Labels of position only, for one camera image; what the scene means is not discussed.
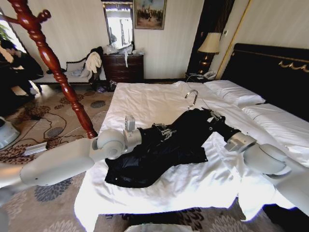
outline wooden coat rack pole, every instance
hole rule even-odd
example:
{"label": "wooden coat rack pole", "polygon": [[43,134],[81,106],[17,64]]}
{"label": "wooden coat rack pole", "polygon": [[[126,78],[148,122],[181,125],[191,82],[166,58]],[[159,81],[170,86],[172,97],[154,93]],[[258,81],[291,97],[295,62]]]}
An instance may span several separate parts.
{"label": "wooden coat rack pole", "polygon": [[17,19],[4,17],[9,22],[18,23],[27,30],[30,38],[36,43],[40,52],[41,58],[47,67],[53,72],[54,78],[61,85],[64,96],[71,102],[72,109],[75,111],[79,122],[86,130],[88,138],[94,138],[98,134],[94,131],[92,122],[84,110],[82,104],[78,102],[77,95],[74,89],[68,84],[68,79],[61,72],[61,67],[57,56],[46,42],[46,37],[41,31],[41,23],[51,17],[48,10],[43,10],[35,17],[28,7],[28,0],[8,0],[13,6]]}

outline black headboard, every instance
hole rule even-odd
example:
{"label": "black headboard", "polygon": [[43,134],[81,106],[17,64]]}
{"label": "black headboard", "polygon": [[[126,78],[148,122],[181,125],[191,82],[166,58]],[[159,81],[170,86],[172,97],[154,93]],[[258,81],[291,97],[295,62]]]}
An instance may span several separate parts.
{"label": "black headboard", "polygon": [[309,121],[309,49],[237,43],[222,80]]}

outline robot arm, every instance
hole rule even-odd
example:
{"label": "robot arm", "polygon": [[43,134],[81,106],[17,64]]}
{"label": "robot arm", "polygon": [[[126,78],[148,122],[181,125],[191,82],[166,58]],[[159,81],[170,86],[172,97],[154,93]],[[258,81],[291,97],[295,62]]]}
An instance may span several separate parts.
{"label": "robot arm", "polygon": [[225,124],[225,117],[211,113],[212,130],[226,141],[228,151],[243,152],[244,163],[261,173],[275,188],[309,216],[309,168],[270,144],[260,145],[251,136]]}
{"label": "robot arm", "polygon": [[0,206],[17,192],[36,185],[54,185],[87,171],[100,160],[115,159],[133,150],[141,144],[141,136],[131,119],[123,134],[107,129],[96,138],[83,138],[48,150],[25,165],[1,164]]}

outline wooden dresser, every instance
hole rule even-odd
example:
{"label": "wooden dresser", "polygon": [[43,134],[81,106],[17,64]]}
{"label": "wooden dresser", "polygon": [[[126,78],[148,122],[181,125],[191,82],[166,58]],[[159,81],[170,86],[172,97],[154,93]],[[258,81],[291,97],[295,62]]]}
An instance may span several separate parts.
{"label": "wooden dresser", "polygon": [[110,81],[138,83],[144,79],[144,56],[128,55],[126,67],[125,55],[103,55],[102,65],[108,83]]}

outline framed painting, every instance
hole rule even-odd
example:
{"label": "framed painting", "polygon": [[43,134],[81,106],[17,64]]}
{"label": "framed painting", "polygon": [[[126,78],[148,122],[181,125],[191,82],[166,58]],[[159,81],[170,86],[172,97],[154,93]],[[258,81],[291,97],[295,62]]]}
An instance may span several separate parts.
{"label": "framed painting", "polygon": [[134,0],[135,29],[163,30],[167,0]]}

